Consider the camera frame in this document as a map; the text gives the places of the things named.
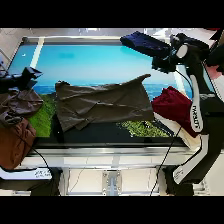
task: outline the white cloth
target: white cloth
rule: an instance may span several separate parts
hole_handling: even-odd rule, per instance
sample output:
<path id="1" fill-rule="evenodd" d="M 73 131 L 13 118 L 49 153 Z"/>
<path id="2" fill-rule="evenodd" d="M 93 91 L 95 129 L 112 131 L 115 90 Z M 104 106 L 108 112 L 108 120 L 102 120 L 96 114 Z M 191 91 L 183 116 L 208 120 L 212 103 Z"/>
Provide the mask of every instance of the white cloth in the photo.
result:
<path id="1" fill-rule="evenodd" d="M 175 134 L 179 131 L 180 125 L 176 121 L 172 121 L 162 117 L 161 115 L 154 112 L 154 116 L 156 119 L 161 121 L 164 125 L 166 125 L 171 131 Z M 178 136 L 182 138 L 183 142 L 192 150 L 197 151 L 201 146 L 201 138 L 200 135 L 197 135 L 196 138 L 193 138 L 184 128 L 181 128 Z"/>

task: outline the logo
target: logo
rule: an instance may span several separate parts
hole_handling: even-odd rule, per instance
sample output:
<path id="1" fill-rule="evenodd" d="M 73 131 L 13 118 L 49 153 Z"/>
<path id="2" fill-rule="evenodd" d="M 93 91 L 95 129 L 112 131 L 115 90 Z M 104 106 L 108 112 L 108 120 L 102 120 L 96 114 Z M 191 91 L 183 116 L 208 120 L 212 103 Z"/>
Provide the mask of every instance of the logo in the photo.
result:
<path id="1" fill-rule="evenodd" d="M 192 112 L 193 112 L 193 119 L 194 119 L 194 124 L 196 128 L 200 128 L 199 121 L 198 121 L 198 115 L 197 115 L 197 107 L 193 106 L 192 107 Z"/>

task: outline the robotic arm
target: robotic arm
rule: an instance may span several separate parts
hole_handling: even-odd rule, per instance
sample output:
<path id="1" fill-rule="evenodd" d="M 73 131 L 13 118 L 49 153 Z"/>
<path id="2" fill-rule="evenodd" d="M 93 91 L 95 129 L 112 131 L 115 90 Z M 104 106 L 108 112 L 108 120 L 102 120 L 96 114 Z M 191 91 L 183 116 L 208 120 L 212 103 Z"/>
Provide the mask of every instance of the robotic arm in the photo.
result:
<path id="1" fill-rule="evenodd" d="M 201 59 L 202 52 L 196 46 L 189 44 L 178 46 L 177 43 L 178 38 L 176 38 L 176 46 L 171 45 L 171 54 L 166 59 L 169 66 L 166 69 L 170 71 L 169 68 L 172 68 L 173 71 L 176 64 L 182 63 L 192 81 L 193 101 L 190 109 L 190 120 L 192 129 L 201 133 L 201 148 L 184 164 L 165 168 L 167 187 L 169 192 L 174 195 L 177 195 L 174 189 L 177 192 L 178 187 L 181 188 L 186 184 L 192 186 L 193 183 L 198 184 L 203 180 L 218 158 L 224 141 L 222 133 L 224 103 L 215 93 L 210 91 L 206 84 L 204 79 L 205 68 Z M 153 62 L 154 66 L 155 64 L 158 66 L 156 58 Z"/>

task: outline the brown cloth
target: brown cloth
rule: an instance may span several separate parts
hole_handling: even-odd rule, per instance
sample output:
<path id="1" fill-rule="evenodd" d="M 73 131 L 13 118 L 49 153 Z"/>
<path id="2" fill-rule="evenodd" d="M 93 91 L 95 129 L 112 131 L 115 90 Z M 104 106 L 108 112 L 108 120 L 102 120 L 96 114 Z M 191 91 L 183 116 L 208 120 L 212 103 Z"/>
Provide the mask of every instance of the brown cloth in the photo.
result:
<path id="1" fill-rule="evenodd" d="M 22 117 L 34 115 L 43 100 L 33 90 L 9 90 L 0 94 L 0 128 L 21 122 Z"/>
<path id="2" fill-rule="evenodd" d="M 12 127 L 0 128 L 0 166 L 17 167 L 30 151 L 36 131 L 25 118 Z"/>
<path id="3" fill-rule="evenodd" d="M 57 115 L 63 131 L 81 130 L 88 123 L 152 120 L 153 111 L 142 81 L 102 86 L 70 86 L 56 83 Z"/>

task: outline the navy blue cloth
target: navy blue cloth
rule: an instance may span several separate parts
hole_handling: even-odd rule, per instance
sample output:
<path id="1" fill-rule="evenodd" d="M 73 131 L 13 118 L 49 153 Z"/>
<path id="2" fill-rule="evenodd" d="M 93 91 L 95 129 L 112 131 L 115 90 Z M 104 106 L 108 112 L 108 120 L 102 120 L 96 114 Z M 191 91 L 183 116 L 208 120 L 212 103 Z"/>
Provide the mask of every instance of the navy blue cloth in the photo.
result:
<path id="1" fill-rule="evenodd" d="M 154 57 L 167 57 L 170 45 L 138 31 L 120 38 L 123 45 L 142 54 Z"/>

